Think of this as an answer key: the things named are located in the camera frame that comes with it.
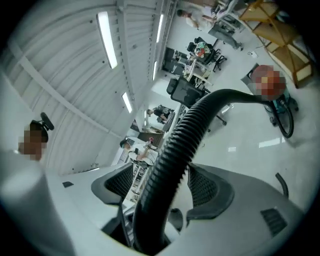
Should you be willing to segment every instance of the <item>flexible hose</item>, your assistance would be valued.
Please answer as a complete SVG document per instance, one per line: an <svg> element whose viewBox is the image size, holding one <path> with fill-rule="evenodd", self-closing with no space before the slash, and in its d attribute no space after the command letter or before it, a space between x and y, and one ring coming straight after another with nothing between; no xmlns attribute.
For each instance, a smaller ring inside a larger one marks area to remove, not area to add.
<svg viewBox="0 0 320 256"><path fill-rule="evenodd" d="M136 205L133 234L135 247L140 252L155 255L166 246L164 231L168 211L185 168L194 157L211 121L229 103L268 105L280 122L275 106L269 101L237 90L217 90L195 103L166 141Z"/></svg>

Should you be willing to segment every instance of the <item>black mesh vent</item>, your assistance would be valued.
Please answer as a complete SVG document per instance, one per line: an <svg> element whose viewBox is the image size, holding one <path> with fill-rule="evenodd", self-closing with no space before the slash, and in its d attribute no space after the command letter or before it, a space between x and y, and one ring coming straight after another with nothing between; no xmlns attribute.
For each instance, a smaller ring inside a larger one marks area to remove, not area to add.
<svg viewBox="0 0 320 256"><path fill-rule="evenodd" d="M189 170L188 186L191 190L193 207L209 202L217 194L217 185L193 168Z"/></svg>
<svg viewBox="0 0 320 256"><path fill-rule="evenodd" d="M262 210L261 214L273 237L279 234L280 231L287 226L286 221L284 218L282 218L277 209L272 208L268 210Z"/></svg>
<svg viewBox="0 0 320 256"><path fill-rule="evenodd" d="M104 186L107 190L121 196L122 202L126 198L133 182L133 165L108 179Z"/></svg>

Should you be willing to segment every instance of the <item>wooden structure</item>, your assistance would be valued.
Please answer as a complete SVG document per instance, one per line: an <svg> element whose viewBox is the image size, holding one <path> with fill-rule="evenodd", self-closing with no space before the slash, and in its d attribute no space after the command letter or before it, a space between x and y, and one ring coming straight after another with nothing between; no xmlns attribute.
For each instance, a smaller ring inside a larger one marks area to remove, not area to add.
<svg viewBox="0 0 320 256"><path fill-rule="evenodd" d="M293 45L299 37L296 29L276 19L280 9L275 2L257 0L249 5L239 20L249 27L249 21L259 22L252 32L260 39L270 57L290 76L296 88L299 82L313 74L312 62L306 54Z"/></svg>

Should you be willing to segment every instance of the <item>metal ceiling panel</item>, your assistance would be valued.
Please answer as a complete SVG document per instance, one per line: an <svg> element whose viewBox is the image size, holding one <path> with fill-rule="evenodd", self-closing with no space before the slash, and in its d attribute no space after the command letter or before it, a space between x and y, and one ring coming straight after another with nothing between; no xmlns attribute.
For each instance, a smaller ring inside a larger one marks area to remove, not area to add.
<svg viewBox="0 0 320 256"><path fill-rule="evenodd" d="M109 165L146 99L158 1L126 3L119 22L115 0L41 1L23 18L1 56L21 98L55 126L41 162L59 175ZM114 69L97 21L103 11L108 11L118 62ZM132 113L122 99L125 92Z"/></svg>
<svg viewBox="0 0 320 256"><path fill-rule="evenodd" d="M128 61L134 94L139 91L140 87L146 85L150 77L152 37L155 22L152 11L155 11L156 5L155 3L150 4L148 1L144 1L144 3L146 4L144 7L149 8L151 12L131 6L135 3L130 1L125 15Z"/></svg>

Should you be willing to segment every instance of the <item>black cable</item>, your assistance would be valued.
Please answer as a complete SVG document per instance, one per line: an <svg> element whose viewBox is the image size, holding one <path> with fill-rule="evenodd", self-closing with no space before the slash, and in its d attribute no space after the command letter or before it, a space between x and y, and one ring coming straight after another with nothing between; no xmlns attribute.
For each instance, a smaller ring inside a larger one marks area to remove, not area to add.
<svg viewBox="0 0 320 256"><path fill-rule="evenodd" d="M282 187L282 191L283 191L283 195L286 198L289 198L289 190L288 190L288 186L286 181L284 180L284 178L282 178L282 176L279 174L279 172L276 173L275 177L277 178L277 180L280 182L281 187Z"/></svg>

